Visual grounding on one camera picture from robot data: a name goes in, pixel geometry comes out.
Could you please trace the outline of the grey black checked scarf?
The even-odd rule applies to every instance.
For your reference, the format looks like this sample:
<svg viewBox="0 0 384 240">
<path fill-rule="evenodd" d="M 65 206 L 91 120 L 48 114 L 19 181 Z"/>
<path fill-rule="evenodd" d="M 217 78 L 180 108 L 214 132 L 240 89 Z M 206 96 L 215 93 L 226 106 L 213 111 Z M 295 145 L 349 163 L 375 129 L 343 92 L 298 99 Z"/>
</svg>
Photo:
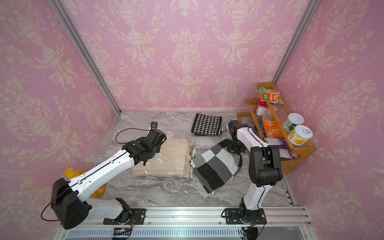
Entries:
<svg viewBox="0 0 384 240">
<path fill-rule="evenodd" d="M 191 160 L 193 175 L 209 194 L 233 179 L 242 167 L 242 156 L 227 151 L 230 142 L 223 140 Z"/>
</svg>

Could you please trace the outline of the cream fuzzy scarf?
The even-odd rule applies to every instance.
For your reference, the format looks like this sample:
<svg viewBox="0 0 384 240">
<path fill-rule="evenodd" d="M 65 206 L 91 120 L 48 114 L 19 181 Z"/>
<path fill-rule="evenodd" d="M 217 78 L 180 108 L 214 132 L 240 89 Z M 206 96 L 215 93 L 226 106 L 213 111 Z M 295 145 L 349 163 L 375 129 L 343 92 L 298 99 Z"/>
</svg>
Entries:
<svg viewBox="0 0 384 240">
<path fill-rule="evenodd" d="M 196 149 L 187 139 L 170 138 L 161 150 L 146 165 L 138 164 L 132 168 L 132 175 L 150 179 L 187 179 L 190 176 L 191 160 Z"/>
</svg>

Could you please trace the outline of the clear plastic vacuum bag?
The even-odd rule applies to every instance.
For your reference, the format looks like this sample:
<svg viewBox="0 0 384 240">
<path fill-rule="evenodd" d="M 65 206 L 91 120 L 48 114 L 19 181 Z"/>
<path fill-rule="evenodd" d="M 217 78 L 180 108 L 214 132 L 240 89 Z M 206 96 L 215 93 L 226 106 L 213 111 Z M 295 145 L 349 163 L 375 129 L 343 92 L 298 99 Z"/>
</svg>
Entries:
<svg viewBox="0 0 384 240">
<path fill-rule="evenodd" d="M 124 171 L 134 178 L 187 179 L 196 150 L 184 138 L 151 129 L 147 136 L 122 145 L 117 153 L 87 173 L 108 182 Z"/>
</svg>

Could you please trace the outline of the black white houndstooth scarf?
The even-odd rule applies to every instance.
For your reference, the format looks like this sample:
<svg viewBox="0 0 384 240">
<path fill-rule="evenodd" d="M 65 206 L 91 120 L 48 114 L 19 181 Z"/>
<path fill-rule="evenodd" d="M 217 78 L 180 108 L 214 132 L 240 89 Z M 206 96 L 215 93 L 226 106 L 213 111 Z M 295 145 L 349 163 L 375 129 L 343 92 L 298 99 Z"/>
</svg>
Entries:
<svg viewBox="0 0 384 240">
<path fill-rule="evenodd" d="M 196 114 L 191 133 L 195 136 L 219 136 L 223 132 L 222 121 L 223 118 L 221 116 Z"/>
</svg>

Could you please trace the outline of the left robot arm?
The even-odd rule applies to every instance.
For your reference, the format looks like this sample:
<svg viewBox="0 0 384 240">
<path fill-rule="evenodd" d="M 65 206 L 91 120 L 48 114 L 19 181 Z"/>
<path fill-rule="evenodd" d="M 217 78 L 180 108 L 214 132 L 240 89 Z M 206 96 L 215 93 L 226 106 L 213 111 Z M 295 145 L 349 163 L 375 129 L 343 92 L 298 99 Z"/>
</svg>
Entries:
<svg viewBox="0 0 384 240">
<path fill-rule="evenodd" d="M 150 129 L 145 137 L 130 141 L 112 157 L 91 170 L 68 181 L 60 178 L 53 184 L 50 207 L 66 230 L 84 221 L 105 219 L 113 224 L 131 226 L 135 217 L 122 198 L 92 200 L 91 195 L 108 181 L 139 163 L 146 164 L 160 152 L 167 140 L 159 129 Z"/>
</svg>

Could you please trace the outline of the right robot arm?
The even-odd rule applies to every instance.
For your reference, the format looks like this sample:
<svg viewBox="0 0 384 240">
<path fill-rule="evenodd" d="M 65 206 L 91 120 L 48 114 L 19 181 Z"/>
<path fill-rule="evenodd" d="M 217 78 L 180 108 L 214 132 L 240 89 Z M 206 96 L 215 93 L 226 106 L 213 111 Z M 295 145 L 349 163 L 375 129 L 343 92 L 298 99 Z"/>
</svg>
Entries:
<svg viewBox="0 0 384 240">
<path fill-rule="evenodd" d="M 239 205 L 239 218 L 244 224 L 265 225 L 267 223 L 262 203 L 268 191 L 282 180 L 283 170 L 279 148 L 264 142 L 246 124 L 233 120 L 228 123 L 232 137 L 228 151 L 237 155 L 249 152 L 249 177 L 251 184 Z"/>
</svg>

